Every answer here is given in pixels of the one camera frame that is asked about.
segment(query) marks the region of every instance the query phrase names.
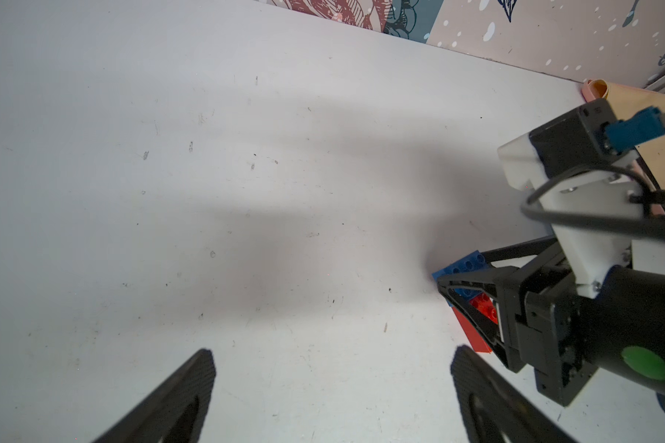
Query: blue lego brick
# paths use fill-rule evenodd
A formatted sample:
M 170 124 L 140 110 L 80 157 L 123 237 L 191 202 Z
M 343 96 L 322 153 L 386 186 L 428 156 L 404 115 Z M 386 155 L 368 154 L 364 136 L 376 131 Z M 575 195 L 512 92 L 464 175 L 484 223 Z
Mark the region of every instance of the blue lego brick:
M 470 271 L 480 271 L 481 269 L 488 269 L 490 266 L 485 261 L 485 257 L 479 251 L 474 251 L 467 256 L 463 257 L 461 260 L 454 261 L 445 268 L 439 271 L 435 271 L 431 276 L 434 280 L 438 280 L 439 277 L 448 275 L 448 274 L 461 274 L 463 272 Z M 474 289 L 454 289 L 458 295 L 470 300 L 471 298 L 479 295 L 482 291 L 476 291 Z
M 617 121 L 604 129 L 611 147 L 617 152 L 633 149 L 636 145 L 665 135 L 660 121 L 660 110 L 654 106 L 635 113 L 626 121 Z

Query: green sticker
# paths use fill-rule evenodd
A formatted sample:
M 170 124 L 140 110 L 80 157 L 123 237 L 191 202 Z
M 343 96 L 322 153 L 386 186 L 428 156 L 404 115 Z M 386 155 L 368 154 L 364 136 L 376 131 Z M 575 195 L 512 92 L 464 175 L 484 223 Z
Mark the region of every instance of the green sticker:
M 640 375 L 665 381 L 665 360 L 641 346 L 628 346 L 621 351 L 625 364 Z

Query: white table surface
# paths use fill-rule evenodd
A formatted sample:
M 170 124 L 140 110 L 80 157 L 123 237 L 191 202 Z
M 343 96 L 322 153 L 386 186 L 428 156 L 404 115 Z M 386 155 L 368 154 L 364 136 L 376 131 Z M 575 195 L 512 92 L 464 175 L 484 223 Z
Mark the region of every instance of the white table surface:
M 545 233 L 496 148 L 581 102 L 249 0 L 0 1 L 0 442 L 88 442 L 200 347 L 203 442 L 465 442 L 429 273 Z M 502 374 L 665 441 L 605 371 L 566 410 Z

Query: patterned wallpaper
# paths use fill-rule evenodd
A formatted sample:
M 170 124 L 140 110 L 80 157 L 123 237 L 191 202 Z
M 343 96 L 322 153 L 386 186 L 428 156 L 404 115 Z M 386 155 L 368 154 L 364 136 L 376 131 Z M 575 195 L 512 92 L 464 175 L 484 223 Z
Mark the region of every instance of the patterned wallpaper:
M 665 0 L 260 0 L 583 82 L 665 73 Z

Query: lego brick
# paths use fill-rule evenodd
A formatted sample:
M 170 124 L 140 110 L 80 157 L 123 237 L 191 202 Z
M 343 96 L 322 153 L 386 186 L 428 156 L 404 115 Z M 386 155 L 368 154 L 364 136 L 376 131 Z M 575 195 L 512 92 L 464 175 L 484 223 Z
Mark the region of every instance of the lego brick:
M 478 309 L 481 314 L 492 320 L 493 323 L 498 323 L 498 312 L 493 305 L 493 301 L 488 297 L 488 294 L 483 292 L 479 296 L 471 298 L 470 304 Z
M 626 121 L 617 121 L 606 126 L 605 132 L 611 147 L 617 152 L 623 152 L 648 140 L 662 137 L 665 135 L 665 127 L 660 120 L 660 110 L 650 106 L 638 111 Z
M 439 271 L 435 271 L 431 276 L 434 280 L 438 280 L 439 277 L 448 274 L 461 274 L 462 272 L 470 271 L 480 271 L 481 269 L 487 269 L 490 266 L 485 261 L 485 257 L 479 251 L 474 251 L 467 256 L 463 257 L 461 260 L 454 261 L 445 268 Z M 455 289 L 456 293 L 466 300 L 479 295 L 482 291 L 476 291 L 473 289 Z
M 470 342 L 473 350 L 476 352 L 484 352 L 486 354 L 492 352 L 493 350 L 488 346 L 485 340 L 483 340 L 483 337 L 481 337 L 478 331 L 475 330 L 473 324 L 468 321 L 465 315 L 461 314 L 461 312 L 456 308 L 452 309 L 453 314 L 455 314 L 456 318 L 458 319 L 458 323 L 460 323 L 461 327 L 463 328 L 463 332 L 465 332 L 466 337 L 468 337 L 468 341 Z

